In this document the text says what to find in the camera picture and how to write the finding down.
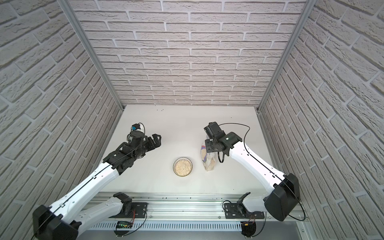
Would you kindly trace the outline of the right corner aluminium post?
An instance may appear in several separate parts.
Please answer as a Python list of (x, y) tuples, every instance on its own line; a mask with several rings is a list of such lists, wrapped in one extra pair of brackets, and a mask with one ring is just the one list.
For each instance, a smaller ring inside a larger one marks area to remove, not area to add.
[(272, 88), (273, 86), (275, 85), (278, 77), (280, 76), (282, 70), (283, 70), (283, 67), (285, 66), (289, 56), (290, 56), (290, 53), (292, 52), (298, 38), (299, 38), (299, 35), (301, 33), (301, 31), (303, 30), (305, 24), (306, 24), (306, 21), (308, 20), (315, 4), (316, 4), (316, 0), (308, 0), (306, 1), (304, 7), (303, 7), (303, 10), (300, 14), (300, 17), (298, 19), (298, 22), (296, 23), (295, 27), (294, 27), (294, 30), (288, 40), (288, 43), (283, 51), (283, 54), (278, 62), (278, 65), (272, 75), (272, 78), (269, 82), (269, 85), (267, 86), (267, 89), (259, 103), (259, 106), (257, 108), (257, 115), (260, 114), (262, 108), (264, 107), (264, 105), (266, 104), (271, 92), (272, 92)]

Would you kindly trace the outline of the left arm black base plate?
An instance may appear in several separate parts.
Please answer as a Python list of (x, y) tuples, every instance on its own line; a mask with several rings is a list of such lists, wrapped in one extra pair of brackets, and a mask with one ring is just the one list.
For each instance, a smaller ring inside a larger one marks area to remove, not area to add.
[(133, 217), (138, 219), (144, 219), (146, 216), (146, 211), (148, 208), (148, 203), (145, 202), (133, 202), (129, 204), (123, 204), (123, 208), (121, 212), (115, 216), (111, 216), (111, 218), (123, 219)]

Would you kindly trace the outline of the front aluminium rail frame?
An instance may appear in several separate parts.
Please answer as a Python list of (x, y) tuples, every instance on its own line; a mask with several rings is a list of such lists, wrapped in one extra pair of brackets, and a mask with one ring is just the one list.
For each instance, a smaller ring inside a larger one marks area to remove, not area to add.
[[(111, 197), (104, 193), (96, 196), (94, 200), (88, 203), (83, 209), (87, 210), (98, 204), (101, 204)], [(138, 221), (238, 221), (238, 222), (255, 222), (257, 224), (256, 233), (247, 240), (256, 239), (293, 239), (293, 240), (313, 240), (314, 234), (311, 230), (309, 220), (305, 218), (300, 209), (295, 209), (283, 222), (279, 222), (270, 214), (265, 213), (265, 218), (262, 220), (250, 219), (226, 219), (223, 212), (222, 203), (230, 201), (237, 203), (237, 195), (151, 195), (131, 196), (133, 202), (148, 203), (146, 216), (144, 219), (133, 217), (132, 219), (123, 218), (107, 218), (104, 221), (127, 221), (136, 223)], [(125, 238), (133, 234), (138, 229), (133, 231), (112, 231), (117, 237)]]

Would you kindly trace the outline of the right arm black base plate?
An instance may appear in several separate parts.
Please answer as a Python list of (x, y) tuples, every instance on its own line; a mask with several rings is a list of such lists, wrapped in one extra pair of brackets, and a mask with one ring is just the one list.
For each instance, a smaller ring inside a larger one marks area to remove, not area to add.
[(264, 212), (248, 212), (246, 209), (241, 210), (237, 203), (224, 201), (222, 203), (223, 212), (226, 219), (250, 219), (262, 220), (265, 218)]

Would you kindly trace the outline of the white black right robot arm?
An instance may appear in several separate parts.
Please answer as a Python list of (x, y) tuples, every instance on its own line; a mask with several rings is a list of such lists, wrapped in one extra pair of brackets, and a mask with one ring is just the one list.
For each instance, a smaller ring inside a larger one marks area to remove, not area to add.
[(298, 178), (275, 169), (246, 144), (246, 138), (241, 138), (234, 132), (226, 134), (217, 122), (211, 122), (204, 128), (208, 153), (222, 153), (219, 162), (229, 157), (247, 169), (266, 190), (263, 196), (252, 196), (250, 192), (242, 195), (237, 203), (237, 214), (243, 218), (255, 212), (269, 213), (273, 218), (282, 222), (291, 211), (300, 205), (300, 184)]

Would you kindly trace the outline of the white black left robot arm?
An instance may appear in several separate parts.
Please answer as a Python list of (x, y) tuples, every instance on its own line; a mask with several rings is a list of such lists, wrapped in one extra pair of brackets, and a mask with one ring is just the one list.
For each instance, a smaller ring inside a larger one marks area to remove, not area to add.
[(106, 185), (118, 178), (134, 162), (161, 146), (162, 137), (148, 137), (133, 125), (127, 141), (109, 153), (101, 164), (73, 190), (48, 207), (41, 205), (33, 212), (33, 237), (38, 240), (75, 240), (94, 225), (122, 212), (130, 213), (131, 198), (117, 193), (92, 208), (83, 208)]

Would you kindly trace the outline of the left green circuit board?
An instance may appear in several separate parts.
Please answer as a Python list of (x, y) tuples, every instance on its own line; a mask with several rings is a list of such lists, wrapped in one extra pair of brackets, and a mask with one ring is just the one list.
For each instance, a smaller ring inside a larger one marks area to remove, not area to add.
[(118, 221), (116, 224), (116, 229), (131, 229), (133, 226), (133, 222)]

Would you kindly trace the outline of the right round black controller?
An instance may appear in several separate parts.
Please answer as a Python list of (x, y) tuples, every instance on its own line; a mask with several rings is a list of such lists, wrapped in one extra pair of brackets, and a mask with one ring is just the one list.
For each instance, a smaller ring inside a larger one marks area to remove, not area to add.
[(241, 222), (241, 234), (246, 238), (251, 238), (257, 230), (255, 222)]

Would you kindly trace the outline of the left corner aluminium post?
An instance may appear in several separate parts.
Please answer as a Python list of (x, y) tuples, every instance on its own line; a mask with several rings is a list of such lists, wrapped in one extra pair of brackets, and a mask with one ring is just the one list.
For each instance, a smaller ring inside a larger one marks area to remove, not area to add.
[(93, 48), (91, 41), (87, 37), (86, 32), (84, 31), (80, 21), (78, 20), (75, 11), (73, 10), (71, 4), (67, 0), (58, 0), (58, 3), (67, 17), (69, 23), (73, 27), (76, 35), (78, 36), (81, 44), (83, 45), (85, 51), (89, 55), (89, 58), (91, 59), (92, 63), (94, 64), (96, 70), (100, 74), (100, 77), (102, 78), (104, 84), (106, 85), (107, 89), (109, 90), (113, 100), (115, 101), (116, 105), (118, 106), (120, 111), (124, 110), (124, 106), (120, 100), (120, 97), (115, 90), (111, 80), (109, 79), (104, 67), (102, 66), (102, 63), (96, 54), (95, 49)]

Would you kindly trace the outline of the right wall base aluminium rail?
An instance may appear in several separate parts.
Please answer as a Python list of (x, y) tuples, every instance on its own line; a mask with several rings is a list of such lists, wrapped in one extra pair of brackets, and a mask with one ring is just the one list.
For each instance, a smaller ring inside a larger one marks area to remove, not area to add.
[(270, 157), (271, 157), (272, 166), (281, 172), (285, 172), (283, 169), (284, 165), (282, 165), (279, 162), (280, 159), (279, 159), (278, 153), (277, 153), (276, 148), (272, 142), (272, 138), (271, 138), (271, 135), (267, 129), (267, 125), (266, 125), (266, 122), (263, 118), (263, 115), (261, 113), (257, 112), (257, 117), (258, 117), (258, 121), (259, 121), (261, 130), (262, 130), (262, 133), (263, 133), (266, 145), (267, 145), (267, 149), (268, 149)]

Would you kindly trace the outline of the white purple oats bag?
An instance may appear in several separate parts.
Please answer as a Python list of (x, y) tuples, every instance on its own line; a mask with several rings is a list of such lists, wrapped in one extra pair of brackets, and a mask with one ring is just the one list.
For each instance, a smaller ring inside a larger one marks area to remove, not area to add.
[(201, 146), (201, 158), (204, 165), (204, 168), (207, 172), (212, 171), (217, 163), (217, 154), (216, 153), (208, 153), (207, 147), (205, 144)]

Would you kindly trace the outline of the patterned white breakfast bowl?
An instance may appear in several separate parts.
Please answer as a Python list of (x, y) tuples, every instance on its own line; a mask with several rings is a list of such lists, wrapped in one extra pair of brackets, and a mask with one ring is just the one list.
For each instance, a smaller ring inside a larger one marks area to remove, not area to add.
[(179, 158), (173, 164), (173, 171), (179, 177), (188, 176), (193, 169), (193, 163), (188, 158)]

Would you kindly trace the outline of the corner aluminium post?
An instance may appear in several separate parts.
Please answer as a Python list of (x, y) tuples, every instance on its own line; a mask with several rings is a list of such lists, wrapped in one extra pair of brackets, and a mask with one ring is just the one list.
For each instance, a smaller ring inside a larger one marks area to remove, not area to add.
[(283, 67), (285, 66), (289, 56), (290, 56), (290, 53), (292, 52), (298, 38), (299, 38), (299, 35), (301, 33), (301, 31), (303, 30), (305, 24), (306, 24), (306, 21), (308, 20), (315, 4), (316, 4), (316, 0), (308, 0), (306, 1), (304, 7), (303, 7), (303, 10), (300, 14), (300, 17), (298, 19), (298, 22), (296, 23), (295, 27), (294, 27), (294, 30), (288, 40), (288, 43), (283, 51), (283, 54), (278, 62), (278, 65), (272, 75), (272, 78), (269, 82), (269, 85), (267, 86), (267, 89), (259, 103), (259, 106), (257, 108), (257, 115), (260, 114), (262, 108), (264, 107), (264, 105), (266, 104), (271, 92), (272, 92), (272, 88), (273, 86), (275, 85), (278, 77), (280, 76), (282, 70), (283, 70)]
[(92, 63), (94, 64), (96, 70), (100, 74), (100, 77), (102, 78), (104, 84), (106, 85), (107, 89), (109, 90), (113, 100), (115, 101), (116, 105), (118, 106), (120, 111), (124, 110), (124, 106), (120, 100), (120, 97), (115, 90), (111, 80), (109, 79), (104, 67), (102, 66), (102, 63), (96, 54), (95, 49), (93, 48), (91, 41), (87, 37), (86, 32), (84, 31), (80, 21), (78, 20), (75, 11), (73, 10), (71, 4), (67, 0), (58, 0), (58, 3), (67, 17), (69, 23), (73, 27), (76, 35), (78, 36), (81, 44), (83, 45), (85, 51), (89, 55), (89, 58), (91, 59)]

